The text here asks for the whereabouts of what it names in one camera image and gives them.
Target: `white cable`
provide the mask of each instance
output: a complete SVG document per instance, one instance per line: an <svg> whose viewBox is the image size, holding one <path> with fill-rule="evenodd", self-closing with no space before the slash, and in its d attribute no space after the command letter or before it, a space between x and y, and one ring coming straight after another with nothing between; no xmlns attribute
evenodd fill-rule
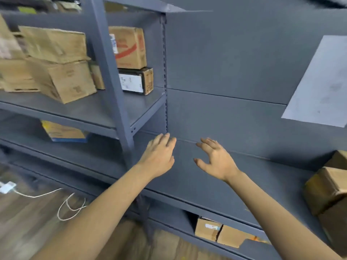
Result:
<svg viewBox="0 0 347 260"><path fill-rule="evenodd" d="M30 196L30 195L22 194L22 193L20 193L20 192L16 191L15 189L13 189L13 191L14 191L16 194L22 195L22 196L24 196L24 197L29 197L29 198L38 198L38 197L41 197L41 196L44 196L44 195L50 194L50 193L52 193L52 192L56 192L56 191L58 191L58 190L62 190L62 189L63 189L63 188L59 188L59 189L56 189L56 190L54 190L54 191L47 192L47 193L44 193L44 194L41 194L41 195L38 195L38 196Z"/></svg>
<svg viewBox="0 0 347 260"><path fill-rule="evenodd" d="M70 219L74 218L83 208L87 207L87 206L85 206L86 198L84 198L84 202L83 202L82 206L81 206L80 208L78 208L78 209L72 209L72 208L68 205L68 208L69 208L70 210L72 210L72 211L77 211L77 213L76 213L75 215L71 216L70 218L61 219L60 216L59 216L59 212L60 212L61 208L63 207L64 203L68 204L68 200L69 200L74 194L75 194L75 193L73 193L73 194L71 194L69 197L67 197L66 200L65 200L65 201L61 204L61 206L59 207L58 212L57 212L57 217L58 217L59 220L61 220L61 221L70 220Z"/></svg>

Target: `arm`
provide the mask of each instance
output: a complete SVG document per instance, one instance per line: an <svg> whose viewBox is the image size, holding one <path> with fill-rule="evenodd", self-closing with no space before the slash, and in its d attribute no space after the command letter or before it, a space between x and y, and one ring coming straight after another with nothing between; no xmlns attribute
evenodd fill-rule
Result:
<svg viewBox="0 0 347 260"><path fill-rule="evenodd" d="M33 260L95 259L125 211L155 177L171 169L176 139L158 135L148 143L140 161L72 219Z"/></svg>
<svg viewBox="0 0 347 260"><path fill-rule="evenodd" d="M270 242L284 260L337 260L341 257L278 202L267 195L245 173L229 153L215 140L201 139L197 146L204 150L210 163L194 159L199 168L226 182L263 228Z"/></svg>

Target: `small cardboard box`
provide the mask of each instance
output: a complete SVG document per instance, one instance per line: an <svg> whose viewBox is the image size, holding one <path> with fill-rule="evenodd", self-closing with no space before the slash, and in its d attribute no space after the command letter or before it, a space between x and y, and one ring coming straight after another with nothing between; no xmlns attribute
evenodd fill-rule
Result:
<svg viewBox="0 0 347 260"><path fill-rule="evenodd" d="M63 104L97 91L87 61L56 64L30 57L27 65L41 93Z"/></svg>
<svg viewBox="0 0 347 260"><path fill-rule="evenodd" d="M227 225L223 225L219 232L217 243L239 248L246 239L271 244L269 241L262 240L255 235L242 232Z"/></svg>
<svg viewBox="0 0 347 260"><path fill-rule="evenodd" d="M54 142L87 142L90 135L74 127L63 126L54 122L41 120L41 124Z"/></svg>
<svg viewBox="0 0 347 260"><path fill-rule="evenodd" d="M84 33L19 26L30 56L55 63L89 60Z"/></svg>
<svg viewBox="0 0 347 260"><path fill-rule="evenodd" d="M82 11L82 8L76 3L63 1L57 1L54 3L57 6L58 10L62 13L79 13Z"/></svg>
<svg viewBox="0 0 347 260"><path fill-rule="evenodd" d="M332 158L324 166L347 170L347 151L337 150Z"/></svg>
<svg viewBox="0 0 347 260"><path fill-rule="evenodd" d="M347 195L347 170L323 167L304 187L304 198L313 215L328 209Z"/></svg>
<svg viewBox="0 0 347 260"><path fill-rule="evenodd" d="M195 235L215 242L221 227L221 223L199 217L195 228Z"/></svg>
<svg viewBox="0 0 347 260"><path fill-rule="evenodd" d="M97 89L104 90L105 89L105 85L104 85L104 81L102 80L100 67L94 61L89 61L89 65L90 65L90 70L91 70L91 73L92 73L92 77L93 77L93 80L94 80L95 87Z"/></svg>
<svg viewBox="0 0 347 260"><path fill-rule="evenodd" d="M0 15L0 58L24 59L25 54Z"/></svg>
<svg viewBox="0 0 347 260"><path fill-rule="evenodd" d="M0 59L1 86L6 92L39 92L24 59Z"/></svg>
<svg viewBox="0 0 347 260"><path fill-rule="evenodd" d="M141 69L147 66L143 30L110 26L109 33L118 68Z"/></svg>
<svg viewBox="0 0 347 260"><path fill-rule="evenodd" d="M347 197L318 216L336 253L347 257Z"/></svg>
<svg viewBox="0 0 347 260"><path fill-rule="evenodd" d="M153 90L153 68L118 69L119 79L124 91L148 95Z"/></svg>

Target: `person's right hand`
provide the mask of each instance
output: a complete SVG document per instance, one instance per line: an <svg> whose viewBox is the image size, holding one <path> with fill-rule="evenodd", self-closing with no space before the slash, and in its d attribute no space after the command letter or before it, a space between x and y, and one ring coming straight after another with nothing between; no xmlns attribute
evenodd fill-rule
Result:
<svg viewBox="0 0 347 260"><path fill-rule="evenodd" d="M225 182L241 172L229 153L216 140L201 138L201 142L196 145L206 152L210 159L210 163L206 164L201 159L194 158L196 165L203 171Z"/></svg>

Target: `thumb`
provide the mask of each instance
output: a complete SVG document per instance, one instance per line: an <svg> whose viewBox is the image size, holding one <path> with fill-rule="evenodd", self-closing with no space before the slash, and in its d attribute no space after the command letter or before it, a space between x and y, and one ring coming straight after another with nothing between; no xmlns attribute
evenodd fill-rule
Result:
<svg viewBox="0 0 347 260"><path fill-rule="evenodd" d="M206 164L202 159L197 159L194 158L194 162L196 163L196 165L202 169L204 172L207 172L210 164Z"/></svg>

